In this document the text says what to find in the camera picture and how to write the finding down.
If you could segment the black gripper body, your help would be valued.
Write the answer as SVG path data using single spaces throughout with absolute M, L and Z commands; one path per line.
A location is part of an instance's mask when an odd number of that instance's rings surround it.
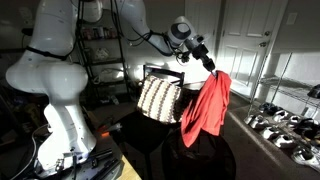
M 192 41 L 191 52 L 195 59 L 200 59 L 203 66 L 208 71 L 213 71 L 215 69 L 215 64 L 211 58 L 208 57 L 208 49 L 204 45 L 204 37 L 197 35 Z

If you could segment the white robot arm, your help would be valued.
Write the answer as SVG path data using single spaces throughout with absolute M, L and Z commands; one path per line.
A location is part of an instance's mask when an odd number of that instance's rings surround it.
M 32 157 L 41 178 L 85 162 L 96 146 L 79 103 L 88 74 L 67 57 L 76 42 L 77 20 L 96 22 L 105 10 L 125 19 L 162 55 L 171 56 L 184 45 L 207 70 L 215 69 L 202 36 L 184 16 L 176 18 L 167 32 L 155 33 L 147 25 L 143 0 L 40 0 L 31 41 L 6 71 L 6 80 L 17 90 L 49 98 L 44 115 L 50 135 Z

